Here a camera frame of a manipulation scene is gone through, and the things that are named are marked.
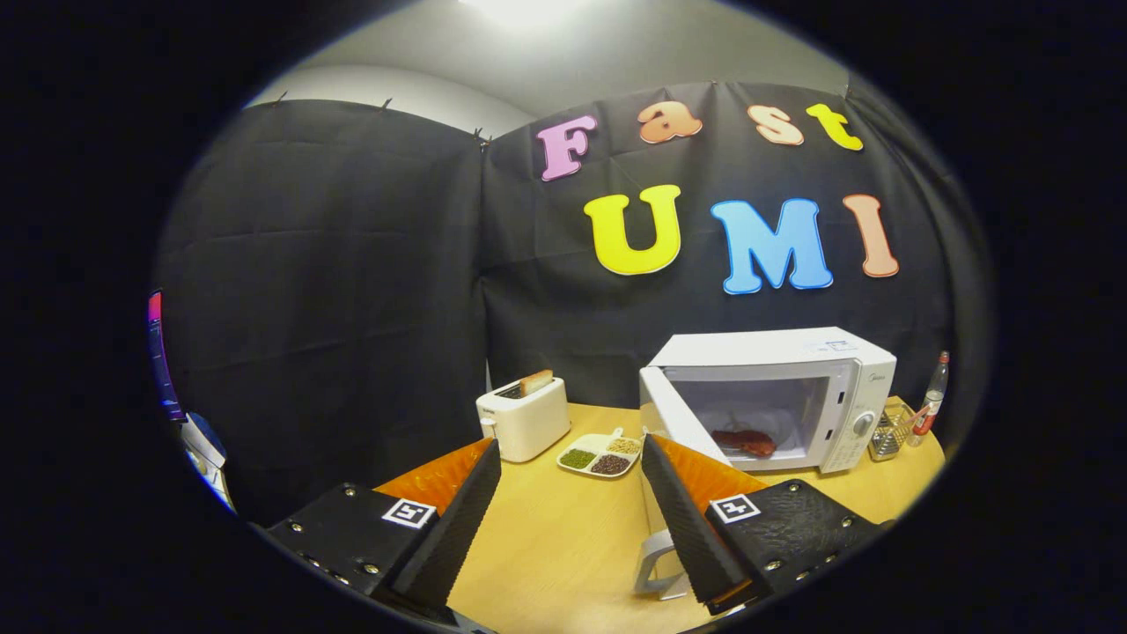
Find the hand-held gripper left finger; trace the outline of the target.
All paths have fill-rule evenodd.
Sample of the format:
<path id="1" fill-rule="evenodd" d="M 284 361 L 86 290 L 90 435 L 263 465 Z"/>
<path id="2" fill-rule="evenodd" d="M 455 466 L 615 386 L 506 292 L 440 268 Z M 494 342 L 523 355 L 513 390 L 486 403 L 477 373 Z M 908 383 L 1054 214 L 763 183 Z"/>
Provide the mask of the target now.
<path id="1" fill-rule="evenodd" d="M 455 617 L 450 593 L 500 477 L 499 444 L 480 439 L 380 486 L 332 486 L 264 534 L 350 593 L 411 617 Z"/>

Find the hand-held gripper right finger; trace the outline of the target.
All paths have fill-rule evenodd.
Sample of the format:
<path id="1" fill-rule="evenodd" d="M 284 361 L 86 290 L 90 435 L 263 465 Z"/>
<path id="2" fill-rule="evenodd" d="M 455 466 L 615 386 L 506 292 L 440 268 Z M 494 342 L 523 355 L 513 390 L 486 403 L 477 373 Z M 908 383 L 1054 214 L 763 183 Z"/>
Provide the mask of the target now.
<path id="1" fill-rule="evenodd" d="M 792 593 L 886 529 L 801 479 L 764 484 L 659 434 L 641 461 L 689 589 L 713 616 Z"/>

